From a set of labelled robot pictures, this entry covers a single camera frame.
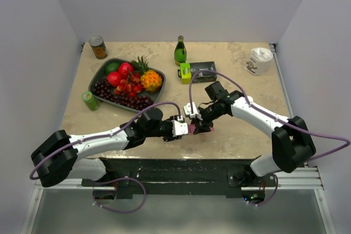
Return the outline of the pink weekly pill organizer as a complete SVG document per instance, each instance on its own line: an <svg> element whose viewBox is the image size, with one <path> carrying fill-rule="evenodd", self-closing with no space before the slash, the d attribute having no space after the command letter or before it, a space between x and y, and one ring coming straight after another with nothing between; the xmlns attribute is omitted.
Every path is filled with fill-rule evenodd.
<svg viewBox="0 0 351 234"><path fill-rule="evenodd" d="M188 125L188 131L189 133L194 133L195 132L195 125L194 124L190 124Z"/></svg>

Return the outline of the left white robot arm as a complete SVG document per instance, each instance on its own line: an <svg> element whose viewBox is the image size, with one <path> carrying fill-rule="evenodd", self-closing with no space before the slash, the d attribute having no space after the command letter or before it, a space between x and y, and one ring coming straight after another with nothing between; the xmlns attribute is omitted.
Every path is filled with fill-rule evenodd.
<svg viewBox="0 0 351 234"><path fill-rule="evenodd" d="M89 156L132 149L142 145L146 138L162 137L168 142L188 133L183 116L162 118L162 111L153 107L105 132L68 135L65 130L55 131L31 154L35 168L30 179L40 180L43 187L52 187L67 179L74 165Z"/></svg>

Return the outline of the green lidded pill bottle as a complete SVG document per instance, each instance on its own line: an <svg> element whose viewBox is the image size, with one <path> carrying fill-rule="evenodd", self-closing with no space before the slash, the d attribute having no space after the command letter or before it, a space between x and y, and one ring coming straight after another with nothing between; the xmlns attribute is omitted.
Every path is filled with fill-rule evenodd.
<svg viewBox="0 0 351 234"><path fill-rule="evenodd" d="M91 111L96 111L99 108L98 101L96 100L94 95L89 91L84 92L82 94L82 100Z"/></svg>

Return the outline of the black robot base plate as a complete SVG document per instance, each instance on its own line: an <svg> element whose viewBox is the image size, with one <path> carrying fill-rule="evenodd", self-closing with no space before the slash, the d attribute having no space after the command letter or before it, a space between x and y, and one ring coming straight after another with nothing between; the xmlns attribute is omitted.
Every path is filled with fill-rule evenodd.
<svg viewBox="0 0 351 234"><path fill-rule="evenodd" d="M106 174L84 187L112 187L116 198L133 195L206 195L241 198L276 185L274 174L249 178L247 159L106 159Z"/></svg>

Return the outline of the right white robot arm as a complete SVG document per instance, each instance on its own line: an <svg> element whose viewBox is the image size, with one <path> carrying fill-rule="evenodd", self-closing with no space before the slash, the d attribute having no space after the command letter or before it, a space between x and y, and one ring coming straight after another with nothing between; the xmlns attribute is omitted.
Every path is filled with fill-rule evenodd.
<svg viewBox="0 0 351 234"><path fill-rule="evenodd" d="M211 103L205 108L198 107L197 113L191 115L191 133L210 132L214 120L229 115L249 123L271 139L272 153L260 156L248 165L244 173L248 185L257 186L265 175L273 172L290 173L315 155L311 136L302 132L307 130L302 118L288 118L268 111L242 92L229 93L218 81L205 91Z"/></svg>

